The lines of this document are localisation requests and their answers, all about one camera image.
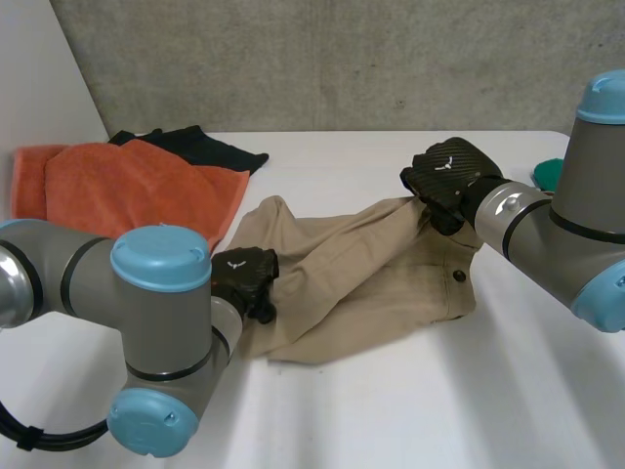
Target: white tabletop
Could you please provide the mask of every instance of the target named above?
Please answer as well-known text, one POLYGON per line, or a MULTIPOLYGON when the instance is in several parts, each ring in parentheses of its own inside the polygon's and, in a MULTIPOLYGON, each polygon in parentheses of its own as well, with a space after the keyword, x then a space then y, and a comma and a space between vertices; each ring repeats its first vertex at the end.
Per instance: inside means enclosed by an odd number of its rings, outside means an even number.
MULTIPOLYGON (((354 213, 407 195, 399 170, 458 135, 529 183, 562 157, 551 132, 220 134, 270 162, 229 231, 270 195, 297 216, 354 213)), ((69 453, 0 441, 11 468, 574 469, 625 465, 625 338, 601 334, 489 247, 472 265, 474 314, 324 366, 233 361, 188 447, 137 456, 110 435, 69 453)), ((50 314, 0 334, 0 399, 26 424, 102 419, 125 380, 118 333, 50 314)))

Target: beige trousers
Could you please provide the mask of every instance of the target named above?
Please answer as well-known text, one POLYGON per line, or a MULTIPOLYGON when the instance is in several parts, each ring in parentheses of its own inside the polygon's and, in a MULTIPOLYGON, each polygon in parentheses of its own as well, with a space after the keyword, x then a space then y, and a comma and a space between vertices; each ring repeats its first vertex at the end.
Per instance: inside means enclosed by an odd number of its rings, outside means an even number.
POLYGON ((330 362, 472 311, 469 269, 481 243, 469 224, 446 237, 428 218, 417 198, 309 219, 296 219, 280 197, 265 199, 229 246, 274 249, 280 267, 277 319, 245 324, 243 355, 330 362))

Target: gray wall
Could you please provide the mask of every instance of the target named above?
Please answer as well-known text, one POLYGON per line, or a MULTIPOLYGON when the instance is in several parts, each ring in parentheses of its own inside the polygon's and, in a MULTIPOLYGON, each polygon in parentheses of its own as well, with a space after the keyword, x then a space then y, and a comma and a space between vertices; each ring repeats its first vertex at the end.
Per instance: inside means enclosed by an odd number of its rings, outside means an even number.
POLYGON ((52 0, 109 132, 549 129, 625 0, 52 0))

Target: gray robot arm segment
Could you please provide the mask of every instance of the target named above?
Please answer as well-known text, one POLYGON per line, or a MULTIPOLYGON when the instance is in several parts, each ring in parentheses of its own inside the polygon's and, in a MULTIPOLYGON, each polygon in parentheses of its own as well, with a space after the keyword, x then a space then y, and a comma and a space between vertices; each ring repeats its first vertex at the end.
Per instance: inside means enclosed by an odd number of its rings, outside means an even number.
POLYGON ((211 298, 206 241, 179 227, 111 239, 35 220, 0 228, 0 325, 49 311, 118 329, 128 379, 107 424, 138 453, 170 456, 195 432, 242 330, 211 298))
POLYGON ((595 77, 577 110, 553 200, 504 179, 475 181, 463 216, 581 319, 625 328, 625 70, 595 77))

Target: black cable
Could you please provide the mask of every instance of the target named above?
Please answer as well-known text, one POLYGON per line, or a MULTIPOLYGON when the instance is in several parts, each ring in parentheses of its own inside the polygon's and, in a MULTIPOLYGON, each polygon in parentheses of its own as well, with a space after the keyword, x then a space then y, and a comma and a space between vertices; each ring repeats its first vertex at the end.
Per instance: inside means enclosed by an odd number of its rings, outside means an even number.
POLYGON ((52 435, 35 427, 25 427, 0 402, 0 434, 13 440, 18 448, 30 451, 71 451, 83 448, 108 431, 106 421, 73 433, 52 435))

